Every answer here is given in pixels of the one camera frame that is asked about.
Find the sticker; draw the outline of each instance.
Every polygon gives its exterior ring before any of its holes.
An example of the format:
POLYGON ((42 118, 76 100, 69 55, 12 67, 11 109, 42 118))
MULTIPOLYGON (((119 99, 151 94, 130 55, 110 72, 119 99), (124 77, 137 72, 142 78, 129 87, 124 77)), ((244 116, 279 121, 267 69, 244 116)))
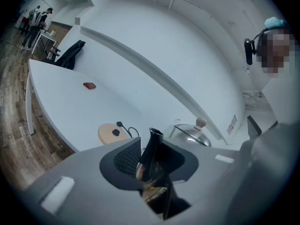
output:
POLYGON ((225 162, 225 163, 230 163, 230 164, 234 162, 233 158, 225 157, 225 156, 222 156, 220 154, 216 155, 215 159, 219 160, 219 161, 222 161, 222 162, 225 162))
POLYGON ((237 122, 237 119, 236 119, 236 116, 234 115, 233 119, 231 120, 231 123, 229 124, 228 129, 227 129, 228 134, 230 134, 232 132, 236 122, 237 122))

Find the kettle knob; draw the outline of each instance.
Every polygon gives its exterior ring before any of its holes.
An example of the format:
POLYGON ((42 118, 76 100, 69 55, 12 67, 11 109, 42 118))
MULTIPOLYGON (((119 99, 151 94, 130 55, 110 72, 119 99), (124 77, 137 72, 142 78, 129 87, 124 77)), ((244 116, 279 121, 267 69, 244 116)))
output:
POLYGON ((207 120, 205 118, 197 118, 195 128, 201 131, 201 128, 203 128, 206 125, 206 122, 207 120))

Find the wooden coaster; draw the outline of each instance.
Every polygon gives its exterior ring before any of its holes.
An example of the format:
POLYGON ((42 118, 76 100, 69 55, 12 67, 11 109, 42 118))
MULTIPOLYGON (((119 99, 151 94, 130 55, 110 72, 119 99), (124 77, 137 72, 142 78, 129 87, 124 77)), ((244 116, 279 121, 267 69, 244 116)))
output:
POLYGON ((110 143, 126 140, 129 138, 121 127, 118 127, 117 125, 111 123, 106 123, 99 127, 98 137, 103 145, 108 145, 110 143), (113 134, 113 131, 115 129, 120 132, 119 135, 113 134))

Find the person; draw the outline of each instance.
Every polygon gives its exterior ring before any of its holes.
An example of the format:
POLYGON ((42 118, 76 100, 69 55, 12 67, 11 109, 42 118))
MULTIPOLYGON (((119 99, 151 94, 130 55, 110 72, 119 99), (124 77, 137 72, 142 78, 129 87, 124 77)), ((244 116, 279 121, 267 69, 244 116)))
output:
POLYGON ((285 62, 289 62, 290 50, 294 50, 295 37, 287 28, 276 28, 259 37, 257 60, 262 71, 275 75, 282 73, 285 62))
POLYGON ((36 8, 32 9, 32 10, 29 12, 29 16, 28 16, 28 18, 27 18, 27 20, 26 20, 26 22, 25 22, 25 24, 24 24, 24 26, 23 26, 21 35, 23 35, 24 32, 25 32, 25 35, 27 35, 28 29, 29 29, 29 18, 30 18, 30 15, 31 15, 32 13, 34 13, 34 12, 37 12, 37 11, 40 9, 40 7, 41 7, 41 6, 39 5, 39 6, 37 6, 36 8))
POLYGON ((38 24, 38 26, 33 26, 31 27, 31 30, 30 32, 27 34, 27 36, 25 37, 22 45, 21 45, 21 50, 24 50, 25 49, 25 45, 27 43, 27 40, 30 38, 29 40, 29 43, 28 43, 28 47, 26 48, 27 51, 30 51, 31 50, 31 45, 32 45, 32 42, 33 40, 36 38, 36 36, 38 35, 38 32, 40 29, 44 28, 45 27, 45 20, 47 18, 47 15, 50 13, 52 13, 53 9, 50 7, 48 8, 44 13, 44 15, 42 15, 41 17, 41 20, 38 24))

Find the kettle lid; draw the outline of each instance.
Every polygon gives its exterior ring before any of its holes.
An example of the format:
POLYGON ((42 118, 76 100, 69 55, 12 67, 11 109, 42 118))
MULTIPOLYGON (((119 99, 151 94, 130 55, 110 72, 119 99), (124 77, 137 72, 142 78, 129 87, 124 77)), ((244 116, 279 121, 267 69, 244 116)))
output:
POLYGON ((206 146, 211 147, 210 140, 202 132, 202 128, 206 125, 206 119, 197 118, 196 125, 189 124, 178 124, 174 125, 178 130, 185 133, 186 135, 192 137, 196 142, 206 146))

